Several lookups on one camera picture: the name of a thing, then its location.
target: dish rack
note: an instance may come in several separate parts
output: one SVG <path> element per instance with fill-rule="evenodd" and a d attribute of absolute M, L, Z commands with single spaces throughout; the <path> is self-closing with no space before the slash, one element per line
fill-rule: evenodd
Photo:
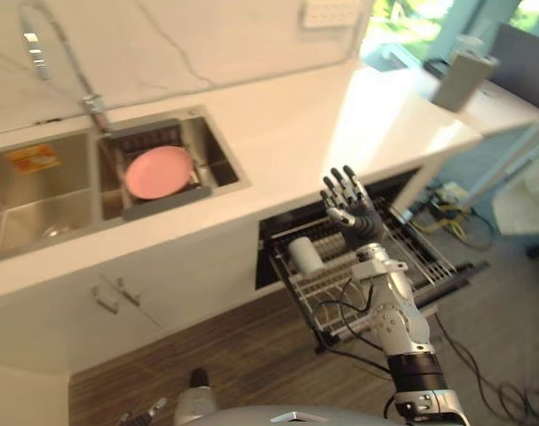
<path fill-rule="evenodd" d="M 406 275 L 411 281 L 419 309 L 426 308 L 443 296 L 468 284 L 468 278 L 487 266 L 486 263 L 462 264 L 454 267 L 425 237 L 411 225 L 404 225 L 389 211 L 382 198 L 374 200 L 387 231 L 382 241 L 390 258 L 408 265 Z M 306 277 L 292 262 L 287 246 L 299 237 L 308 237 L 326 265 L 322 272 Z M 339 304 L 321 305 L 324 300 L 343 300 L 358 309 L 365 306 L 369 283 L 356 286 L 351 282 L 351 267 L 359 262 L 356 254 L 346 247 L 338 225 L 323 212 L 323 217 L 270 237 L 271 263 L 277 276 L 293 295 L 307 325 L 317 329 L 329 344 L 352 338 L 346 323 L 357 332 L 363 331 L 361 314 Z"/>
<path fill-rule="evenodd" d="M 177 146 L 192 153 L 190 146 L 185 143 L 181 135 L 181 125 L 179 120 L 162 122 L 160 127 L 148 127 L 145 129 L 134 128 L 129 131 L 118 132 L 106 138 L 104 151 L 107 160 L 115 171 L 120 184 L 121 200 L 124 209 L 144 204 L 149 200 L 140 199 L 129 192 L 125 184 L 125 173 L 131 163 L 141 154 L 160 146 Z M 176 192 L 176 195 L 204 187 L 199 167 L 195 159 L 193 169 L 188 183 L 184 188 Z"/>

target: stainless steel sink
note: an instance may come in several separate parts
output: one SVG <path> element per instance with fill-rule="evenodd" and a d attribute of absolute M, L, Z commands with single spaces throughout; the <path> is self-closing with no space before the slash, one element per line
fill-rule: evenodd
<path fill-rule="evenodd" d="M 9 160 L 14 151 L 39 145 L 49 146 L 58 164 L 23 173 Z M 192 178 L 169 197 L 136 199 L 126 190 L 123 173 L 137 155 L 160 145 L 183 146 L 190 153 Z M 89 129 L 11 146 L 0 151 L 0 258 L 231 192 L 244 183 L 201 107 L 122 122 L 109 137 Z"/>
<path fill-rule="evenodd" d="M 193 158 L 194 170 L 188 184 L 156 201 L 133 197 L 123 184 L 127 167 L 145 151 L 165 145 L 181 146 Z M 99 142 L 103 217 L 136 219 L 220 193 L 240 180 L 229 155 L 210 118 L 198 106 L 127 122 Z"/>
<path fill-rule="evenodd" d="M 50 146 L 59 164 L 30 172 L 19 171 L 8 159 L 22 147 L 0 152 L 0 253 L 93 222 L 88 142 L 79 133 L 33 144 Z"/>

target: wire rack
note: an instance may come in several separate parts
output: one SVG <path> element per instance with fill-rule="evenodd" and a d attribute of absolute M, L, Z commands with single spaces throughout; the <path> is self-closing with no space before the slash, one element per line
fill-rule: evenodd
<path fill-rule="evenodd" d="M 406 272 L 414 293 L 427 291 L 453 278 L 456 270 L 425 238 L 406 225 L 376 200 L 377 210 L 384 220 L 388 238 L 382 241 L 391 258 L 405 261 Z M 306 277 L 300 274 L 289 257 L 287 246 L 299 237 L 308 237 L 326 265 L 322 272 Z M 277 263 L 281 278 L 297 299 L 305 317 L 321 332 L 343 338 L 346 323 L 358 327 L 361 314 L 338 304 L 322 306 L 316 314 L 314 308 L 324 300 L 343 300 L 357 308 L 367 302 L 366 286 L 350 281 L 351 267 L 359 262 L 356 254 L 346 247 L 345 239 L 336 224 L 327 217 L 317 219 L 272 237 L 273 264 Z"/>
<path fill-rule="evenodd" d="M 180 135 L 180 125 L 178 122 L 167 125 L 161 128 L 133 132 L 113 139 L 113 144 L 110 144 L 110 150 L 107 155 L 111 155 L 113 160 L 112 164 L 115 166 L 113 169 L 117 175 L 117 178 L 121 184 L 121 196 L 123 207 L 125 209 L 132 207 L 135 204 L 147 202 L 141 200 L 132 195 L 125 184 L 125 172 L 129 168 L 129 165 L 141 154 L 149 151 L 153 148 L 160 146 L 178 146 L 185 148 L 190 152 L 188 146 L 184 143 L 183 138 Z M 190 173 L 190 178 L 186 186 L 178 191 L 182 193 L 195 189 L 202 184 L 199 173 L 196 170 L 196 164 L 193 160 L 193 169 Z"/>

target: pink plate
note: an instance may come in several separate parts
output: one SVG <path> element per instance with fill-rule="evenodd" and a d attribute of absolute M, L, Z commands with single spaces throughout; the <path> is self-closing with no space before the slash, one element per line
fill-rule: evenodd
<path fill-rule="evenodd" d="M 160 146 L 140 155 L 125 173 L 125 184 L 136 197 L 153 200 L 182 189 L 190 178 L 192 158 L 177 146 Z"/>

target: open dishwasher drawer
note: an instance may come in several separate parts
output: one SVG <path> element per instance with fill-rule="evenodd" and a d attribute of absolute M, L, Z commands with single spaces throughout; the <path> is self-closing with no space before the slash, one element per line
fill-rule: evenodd
<path fill-rule="evenodd" d="M 424 310 L 467 285 L 473 274 L 487 267 L 486 262 L 453 266 L 423 235 L 411 225 L 404 225 L 389 210 L 385 198 L 372 196 L 372 199 L 387 229 L 382 246 L 390 258 L 407 263 L 406 274 L 419 309 Z M 285 283 L 314 333 L 318 330 L 328 344 L 351 338 L 345 323 L 361 329 L 361 315 L 357 311 L 346 307 L 340 311 L 337 304 L 320 306 L 316 314 L 313 310 L 320 302 L 330 299 L 343 300 L 357 308 L 365 306 L 367 291 L 350 281 L 351 267 L 358 263 L 355 253 L 346 247 L 339 227 L 326 216 L 321 202 L 284 215 L 267 219 L 260 226 L 265 254 L 276 277 Z M 304 217 L 305 221 L 299 223 L 294 217 Z M 291 227 L 283 229 L 287 223 Z M 287 250 L 290 242 L 303 236 L 313 242 L 326 265 L 322 272 L 309 278 L 297 272 Z"/>

